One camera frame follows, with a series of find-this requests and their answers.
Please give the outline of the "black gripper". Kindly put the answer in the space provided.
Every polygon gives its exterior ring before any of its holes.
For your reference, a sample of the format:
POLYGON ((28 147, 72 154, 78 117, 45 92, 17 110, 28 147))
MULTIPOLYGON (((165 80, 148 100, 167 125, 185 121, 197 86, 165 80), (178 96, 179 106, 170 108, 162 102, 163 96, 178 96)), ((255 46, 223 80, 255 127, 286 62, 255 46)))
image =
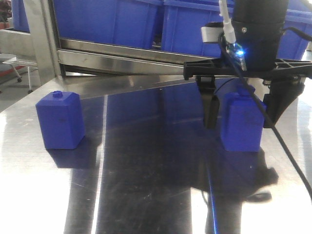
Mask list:
POLYGON ((279 41, 284 29, 247 27, 247 33, 238 33, 235 43, 229 43, 224 32, 217 36, 221 56, 194 62, 185 62, 185 80, 196 76, 196 84, 203 105, 203 124, 207 129, 216 127, 220 102, 215 94, 215 76, 260 78, 271 81, 269 93, 264 95, 266 113, 276 124, 281 115, 297 97, 305 85, 295 78, 311 78, 309 61, 277 58, 279 41))

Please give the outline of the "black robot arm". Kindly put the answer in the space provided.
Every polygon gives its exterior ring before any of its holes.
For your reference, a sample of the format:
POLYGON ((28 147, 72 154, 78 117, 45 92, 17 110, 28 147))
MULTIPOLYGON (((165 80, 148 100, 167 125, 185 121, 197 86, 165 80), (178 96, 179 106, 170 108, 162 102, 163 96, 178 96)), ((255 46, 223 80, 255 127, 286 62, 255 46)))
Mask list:
POLYGON ((268 82, 270 92, 264 96, 267 108, 260 111, 265 119, 264 128, 275 129, 283 112, 302 94, 302 79, 312 77, 311 62, 276 58, 280 38, 285 31, 287 6, 286 0, 235 1, 231 25, 244 55, 234 55, 227 36, 221 33, 218 44, 222 56, 184 63, 184 79, 229 75, 240 79, 260 78, 268 82))

